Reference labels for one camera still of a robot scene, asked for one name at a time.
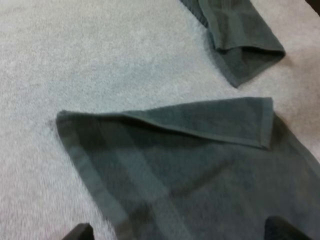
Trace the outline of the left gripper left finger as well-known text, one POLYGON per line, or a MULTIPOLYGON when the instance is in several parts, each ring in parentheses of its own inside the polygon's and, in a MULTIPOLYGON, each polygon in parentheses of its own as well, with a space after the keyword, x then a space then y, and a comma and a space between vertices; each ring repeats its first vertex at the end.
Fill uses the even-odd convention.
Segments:
POLYGON ((94 230, 89 223, 79 223, 62 240, 94 240, 94 230))

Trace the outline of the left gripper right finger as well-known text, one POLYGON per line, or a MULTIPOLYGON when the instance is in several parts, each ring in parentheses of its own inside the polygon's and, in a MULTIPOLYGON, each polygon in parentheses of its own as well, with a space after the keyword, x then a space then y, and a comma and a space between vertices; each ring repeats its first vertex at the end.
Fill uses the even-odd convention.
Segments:
POLYGON ((311 240, 284 218, 270 216, 264 223, 264 240, 311 240))

